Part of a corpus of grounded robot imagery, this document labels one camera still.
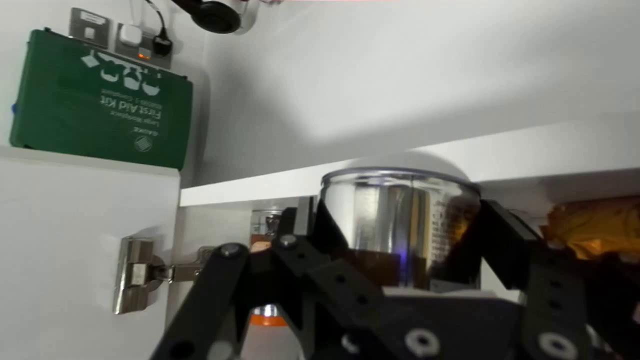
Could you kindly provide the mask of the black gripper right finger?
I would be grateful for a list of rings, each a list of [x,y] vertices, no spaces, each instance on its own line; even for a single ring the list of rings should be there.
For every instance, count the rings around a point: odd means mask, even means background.
[[[509,289],[527,295],[520,349],[528,360],[640,360],[637,265],[553,249],[495,199],[481,202],[465,243]]]

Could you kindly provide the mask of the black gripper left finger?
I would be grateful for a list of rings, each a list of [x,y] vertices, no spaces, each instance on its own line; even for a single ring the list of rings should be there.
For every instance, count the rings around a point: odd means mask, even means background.
[[[286,313],[327,308],[348,313],[355,308],[355,265],[347,237],[327,204],[318,205],[313,232],[282,232],[251,260],[251,306],[276,303]]]

